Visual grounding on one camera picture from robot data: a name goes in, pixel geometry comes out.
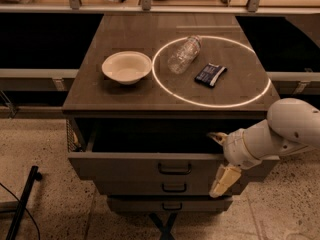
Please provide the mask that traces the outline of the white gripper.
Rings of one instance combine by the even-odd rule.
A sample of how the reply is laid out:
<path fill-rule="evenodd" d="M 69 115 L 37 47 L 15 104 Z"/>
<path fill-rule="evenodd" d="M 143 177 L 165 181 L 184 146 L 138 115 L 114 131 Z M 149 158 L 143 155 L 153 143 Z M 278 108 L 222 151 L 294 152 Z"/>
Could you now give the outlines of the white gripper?
<path fill-rule="evenodd" d="M 224 157 L 231 165 L 220 165 L 209 191 L 212 198 L 222 196 L 241 177 L 241 169 L 248 170 L 262 163 L 248 150 L 244 141 L 244 129 L 227 135 L 223 132 L 209 132 L 207 136 L 223 146 Z"/>

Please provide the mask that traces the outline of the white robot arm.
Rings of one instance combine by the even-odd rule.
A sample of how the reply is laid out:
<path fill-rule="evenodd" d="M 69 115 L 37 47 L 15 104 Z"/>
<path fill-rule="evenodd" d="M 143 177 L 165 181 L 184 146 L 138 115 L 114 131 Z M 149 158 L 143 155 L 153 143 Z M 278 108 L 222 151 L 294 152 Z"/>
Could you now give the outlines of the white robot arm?
<path fill-rule="evenodd" d="M 210 132 L 208 137 L 223 147 L 227 165 L 220 165 L 209 195 L 222 196 L 241 177 L 243 170 L 272 156 L 289 156 L 320 148 L 320 111 L 295 98 L 274 102 L 264 120 L 230 134 Z"/>

